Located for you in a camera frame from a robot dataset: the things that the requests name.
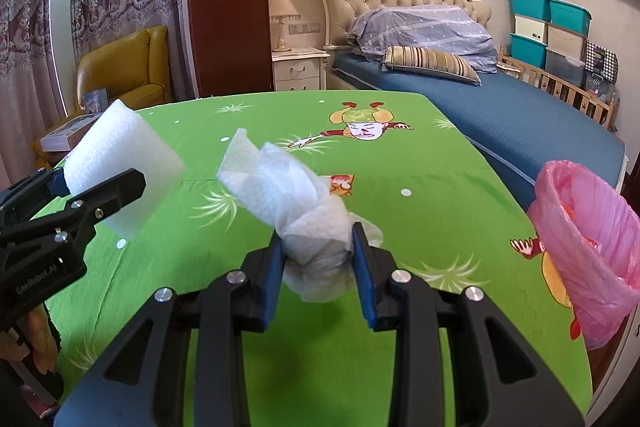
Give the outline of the white foam block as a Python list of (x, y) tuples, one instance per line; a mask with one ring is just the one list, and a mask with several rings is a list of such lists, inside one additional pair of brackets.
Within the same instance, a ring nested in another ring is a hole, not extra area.
[(66, 157), (64, 178), (70, 194), (77, 196), (130, 168), (144, 174), (144, 192), (105, 223), (131, 241), (186, 165), (139, 114), (115, 101)]

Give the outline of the white tissue paper wad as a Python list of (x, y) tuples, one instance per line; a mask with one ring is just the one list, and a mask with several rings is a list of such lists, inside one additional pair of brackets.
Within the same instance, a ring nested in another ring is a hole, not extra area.
[(277, 145), (254, 145), (243, 128), (235, 131), (217, 179), (282, 239), (284, 283), (306, 303), (328, 303), (355, 286), (355, 223), (362, 224), (373, 246), (383, 244), (376, 225), (330, 192), (329, 178)]

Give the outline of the small blue booklet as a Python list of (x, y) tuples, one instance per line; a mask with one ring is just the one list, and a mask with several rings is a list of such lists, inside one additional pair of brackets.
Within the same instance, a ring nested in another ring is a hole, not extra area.
[(103, 113), (110, 105), (106, 89), (90, 91), (82, 96), (82, 104), (88, 114)]

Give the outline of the green cartoon tablecloth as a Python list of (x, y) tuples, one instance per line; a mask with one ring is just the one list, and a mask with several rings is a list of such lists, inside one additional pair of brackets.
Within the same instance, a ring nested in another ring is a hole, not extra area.
[(206, 287), (281, 233), (294, 262), (276, 317), (244, 339), (256, 426), (383, 426), (395, 339), (363, 320), (347, 235), (457, 293), (480, 286), (552, 369), (578, 409), (586, 349), (540, 263), (512, 248), (533, 225), (484, 157), (421, 95), (297, 92), (208, 98), (134, 113), (113, 105), (64, 161), (74, 193), (127, 168), (139, 202), (98, 228), (87, 274), (49, 300), (72, 397), (157, 288)]

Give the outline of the lace patterned curtain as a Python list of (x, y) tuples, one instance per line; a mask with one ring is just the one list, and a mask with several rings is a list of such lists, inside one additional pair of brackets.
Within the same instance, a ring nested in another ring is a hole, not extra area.
[(35, 143), (79, 109), (80, 63), (138, 30), (163, 26), (159, 80), (137, 84), (131, 103), (184, 101), (196, 92), (184, 55), (186, 0), (1, 0), (1, 184), (34, 169)]

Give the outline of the bed with blue sheet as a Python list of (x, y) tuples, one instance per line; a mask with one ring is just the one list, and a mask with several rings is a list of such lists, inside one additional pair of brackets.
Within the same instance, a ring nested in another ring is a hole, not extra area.
[(486, 158), (524, 209), (535, 199), (539, 171), (550, 160), (582, 164), (612, 187), (626, 166), (622, 141), (558, 98), (496, 72), (480, 85), (382, 69), (355, 53), (334, 58), (332, 74), (356, 89), (426, 96)]

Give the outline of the white nightstand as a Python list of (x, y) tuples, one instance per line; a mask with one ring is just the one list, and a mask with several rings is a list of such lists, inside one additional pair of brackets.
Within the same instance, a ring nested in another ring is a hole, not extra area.
[(274, 91), (326, 90), (329, 54), (316, 48), (271, 53)]

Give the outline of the beige table lamp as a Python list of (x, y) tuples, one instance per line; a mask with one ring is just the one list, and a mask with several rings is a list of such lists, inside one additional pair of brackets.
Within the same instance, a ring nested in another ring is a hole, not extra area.
[(277, 27), (277, 38), (273, 52), (288, 52), (291, 47), (285, 42), (284, 25), (290, 20), (299, 20), (299, 12), (292, 0), (269, 0), (269, 15), (271, 23)]

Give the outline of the checkered bag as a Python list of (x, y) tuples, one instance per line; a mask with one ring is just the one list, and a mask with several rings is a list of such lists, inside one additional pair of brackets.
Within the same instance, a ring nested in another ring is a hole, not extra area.
[(585, 90), (610, 103), (618, 77), (617, 55), (588, 40), (585, 55)]

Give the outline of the striped brown pillow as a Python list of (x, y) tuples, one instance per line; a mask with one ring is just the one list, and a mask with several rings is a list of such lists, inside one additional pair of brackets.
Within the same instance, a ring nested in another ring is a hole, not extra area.
[(462, 57), (420, 46), (390, 46), (385, 50), (381, 68), (459, 81), (472, 86), (482, 84), (480, 76)]

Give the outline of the stacked storage bins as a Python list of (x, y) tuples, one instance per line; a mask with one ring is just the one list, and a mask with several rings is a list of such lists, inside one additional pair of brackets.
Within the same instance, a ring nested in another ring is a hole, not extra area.
[(513, 58), (580, 88), (591, 14), (562, 0), (510, 0)]

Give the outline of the grey-purple folded duvet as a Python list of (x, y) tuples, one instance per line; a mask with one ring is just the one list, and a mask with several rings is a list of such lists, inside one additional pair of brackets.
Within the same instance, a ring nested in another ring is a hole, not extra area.
[(457, 5), (382, 6), (357, 16), (347, 43), (370, 61), (381, 62), (391, 46), (456, 54), (479, 74), (497, 72), (498, 52), (491, 35)]

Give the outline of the wooden crib rail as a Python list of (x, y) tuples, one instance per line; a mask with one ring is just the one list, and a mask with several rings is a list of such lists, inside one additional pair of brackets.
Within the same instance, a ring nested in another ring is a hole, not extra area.
[(609, 132), (616, 132), (617, 102), (615, 100), (603, 102), (593, 93), (578, 88), (573, 83), (551, 75), (543, 69), (510, 57), (503, 50), (499, 51), (498, 69), (578, 109), (580, 113), (605, 127)]

